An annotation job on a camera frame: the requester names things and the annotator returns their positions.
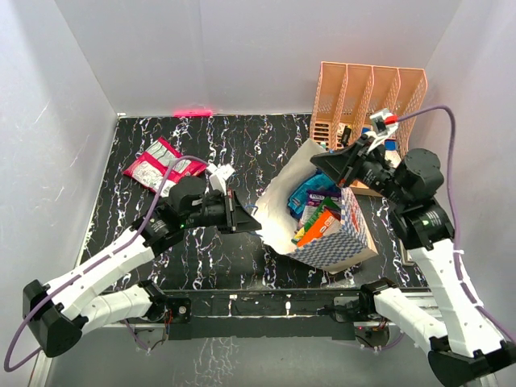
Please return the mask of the blue checkered paper bag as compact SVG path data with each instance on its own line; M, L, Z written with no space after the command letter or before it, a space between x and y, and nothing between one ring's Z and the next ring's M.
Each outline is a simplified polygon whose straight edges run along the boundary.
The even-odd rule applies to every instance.
M287 208L290 194L316 172L310 158L324 152L315 141L306 140L258 198L253 216L261 224L258 234L275 252L311 267L338 273L377 255L375 242L352 190L341 190L340 216L324 210L297 243L293 242L293 237L298 221Z

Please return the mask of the orange candy pack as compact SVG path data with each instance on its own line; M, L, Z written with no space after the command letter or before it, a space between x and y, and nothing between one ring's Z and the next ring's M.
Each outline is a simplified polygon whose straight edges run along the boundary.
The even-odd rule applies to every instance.
M311 243L315 239L336 233L341 228L341 222L335 213L330 210L324 210L312 226L305 232L302 238L297 242L300 248L305 244Z

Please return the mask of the pink snack bag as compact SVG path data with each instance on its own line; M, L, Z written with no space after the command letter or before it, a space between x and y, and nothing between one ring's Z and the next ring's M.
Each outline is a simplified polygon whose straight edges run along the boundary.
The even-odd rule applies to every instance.
M163 137L155 140L123 174L140 183L143 187L156 192L166 174L169 164L182 157L182 154L172 147ZM169 191L180 179L186 176L198 176L206 170L206 165L198 160L181 160L174 165L168 180L160 191L160 196L166 198Z

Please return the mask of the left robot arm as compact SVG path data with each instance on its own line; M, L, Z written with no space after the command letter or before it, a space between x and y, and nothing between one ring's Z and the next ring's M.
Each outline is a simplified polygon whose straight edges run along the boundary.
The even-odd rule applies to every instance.
M105 294L118 279L181 243L187 230L216 227L222 234L258 231L261 225L232 189L206 192L199 177L184 177L147 216L137 219L96 256L46 284L23 289L23 318L44 354L57 357L83 335L128 318L171 318L169 298L152 281Z

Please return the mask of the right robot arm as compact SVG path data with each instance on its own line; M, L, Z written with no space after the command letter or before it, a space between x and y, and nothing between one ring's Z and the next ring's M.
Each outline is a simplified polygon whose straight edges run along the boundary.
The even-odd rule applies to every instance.
M393 203L392 228L423 272L441 318L422 310L385 278L361 287L360 313L395 323L422 349L444 386L461 386L511 366L514 342L480 312L464 289L467 278L454 246L458 233L435 200L444 182L439 158L416 148L393 167L384 147L372 143L371 137L362 135L353 145L310 161L337 186L360 181Z

